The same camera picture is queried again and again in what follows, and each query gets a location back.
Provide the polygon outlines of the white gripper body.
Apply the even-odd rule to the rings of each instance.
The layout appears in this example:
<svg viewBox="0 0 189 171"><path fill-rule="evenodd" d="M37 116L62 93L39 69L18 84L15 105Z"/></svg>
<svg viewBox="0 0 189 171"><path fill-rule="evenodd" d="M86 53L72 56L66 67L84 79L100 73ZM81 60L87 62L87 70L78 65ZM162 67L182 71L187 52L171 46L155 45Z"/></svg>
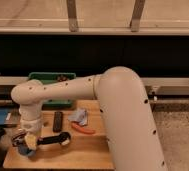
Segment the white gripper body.
<svg viewBox="0 0 189 171"><path fill-rule="evenodd" d="M11 142L14 147L26 146L30 150L37 149L37 140L41 136L42 120L21 120L20 128L12 136Z"/></svg>

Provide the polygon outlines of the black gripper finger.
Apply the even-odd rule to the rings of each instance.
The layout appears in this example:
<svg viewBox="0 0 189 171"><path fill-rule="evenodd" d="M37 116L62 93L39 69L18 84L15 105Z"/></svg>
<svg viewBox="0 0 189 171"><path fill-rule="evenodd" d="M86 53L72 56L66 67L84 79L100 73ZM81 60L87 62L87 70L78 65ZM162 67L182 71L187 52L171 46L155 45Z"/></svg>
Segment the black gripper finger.
<svg viewBox="0 0 189 171"><path fill-rule="evenodd" d="M57 136L50 136L50 137L40 138L40 139L37 140L37 144L38 145L47 145L47 144L53 144L53 143L59 143L60 144L60 140L61 140L60 134L57 135Z"/></svg>

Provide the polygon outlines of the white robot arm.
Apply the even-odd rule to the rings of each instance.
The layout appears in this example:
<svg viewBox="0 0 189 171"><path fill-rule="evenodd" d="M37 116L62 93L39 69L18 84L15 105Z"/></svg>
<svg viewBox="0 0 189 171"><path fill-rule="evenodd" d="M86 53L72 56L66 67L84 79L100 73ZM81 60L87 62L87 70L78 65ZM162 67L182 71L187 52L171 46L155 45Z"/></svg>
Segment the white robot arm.
<svg viewBox="0 0 189 171"><path fill-rule="evenodd" d="M29 80L15 86L21 128L41 132L41 109L47 100L98 101L115 171L168 171L142 79L127 67L53 84Z"/></svg>

